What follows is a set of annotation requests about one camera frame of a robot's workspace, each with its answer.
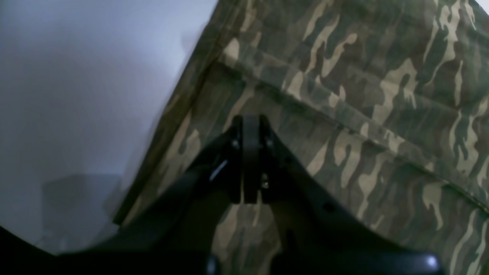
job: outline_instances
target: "white wall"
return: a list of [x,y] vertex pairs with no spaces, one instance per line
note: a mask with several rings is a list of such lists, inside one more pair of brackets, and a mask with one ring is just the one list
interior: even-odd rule
[[[127,190],[216,2],[0,3],[1,226],[38,243],[43,200],[56,192],[46,184],[70,185],[72,175],[85,191],[59,188],[55,197],[73,193],[82,198],[77,209],[102,213],[94,194]],[[76,213],[79,223],[93,222]]]

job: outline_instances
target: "camouflage fabric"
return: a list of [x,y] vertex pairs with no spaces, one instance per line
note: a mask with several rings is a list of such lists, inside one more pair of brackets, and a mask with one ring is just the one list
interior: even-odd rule
[[[448,274],[489,274],[488,47],[472,0],[221,0],[119,216],[262,113],[363,224]],[[279,250],[260,204],[231,206],[213,247],[227,274],[267,274]]]

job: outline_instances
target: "gray wall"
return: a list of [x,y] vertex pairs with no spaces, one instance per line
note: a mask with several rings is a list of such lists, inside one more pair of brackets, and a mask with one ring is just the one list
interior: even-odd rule
[[216,0],[0,3],[0,225],[51,252],[113,231]]

